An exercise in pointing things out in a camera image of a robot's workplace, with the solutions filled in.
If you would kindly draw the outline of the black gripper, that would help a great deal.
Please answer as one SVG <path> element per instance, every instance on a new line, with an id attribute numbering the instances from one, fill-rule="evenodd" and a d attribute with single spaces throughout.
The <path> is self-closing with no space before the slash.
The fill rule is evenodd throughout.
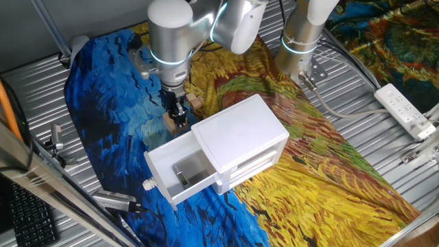
<path id="1" fill-rule="evenodd" d="M 185 100 L 186 92 L 183 88 L 161 89 L 163 103 L 168 103 L 167 113 L 169 118 L 177 120 L 178 127 L 184 127 L 187 122 L 187 110 L 180 102 Z"/>

